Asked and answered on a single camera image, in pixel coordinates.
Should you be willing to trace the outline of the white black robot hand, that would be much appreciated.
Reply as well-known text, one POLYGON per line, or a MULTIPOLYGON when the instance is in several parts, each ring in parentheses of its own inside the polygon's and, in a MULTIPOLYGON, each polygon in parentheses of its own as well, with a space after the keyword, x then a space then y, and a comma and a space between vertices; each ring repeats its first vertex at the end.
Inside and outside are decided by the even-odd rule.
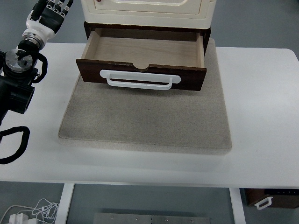
POLYGON ((42 42, 52 39, 61 28, 72 4, 73 0, 68 1, 66 5, 63 0, 38 1, 27 17, 27 29, 22 37, 31 37, 42 42))

